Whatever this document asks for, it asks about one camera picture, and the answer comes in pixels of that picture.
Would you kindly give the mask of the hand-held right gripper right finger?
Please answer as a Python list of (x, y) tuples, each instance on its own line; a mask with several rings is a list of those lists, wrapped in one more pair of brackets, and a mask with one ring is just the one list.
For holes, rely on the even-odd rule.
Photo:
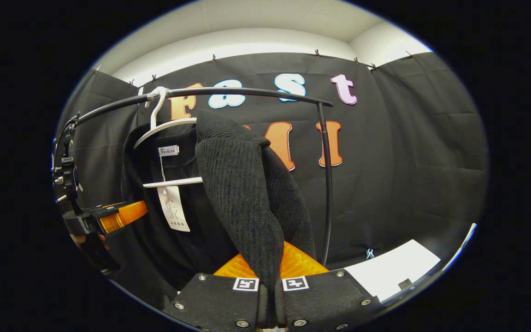
[(272, 322), (285, 332), (347, 332), (371, 321), (381, 302), (345, 269), (329, 271), (284, 242)]

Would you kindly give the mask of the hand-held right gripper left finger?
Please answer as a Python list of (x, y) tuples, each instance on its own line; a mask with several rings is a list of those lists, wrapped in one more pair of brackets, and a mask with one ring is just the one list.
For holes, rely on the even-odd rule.
[(268, 291), (238, 254), (215, 273), (197, 273), (164, 312), (205, 332), (258, 332), (268, 327)]

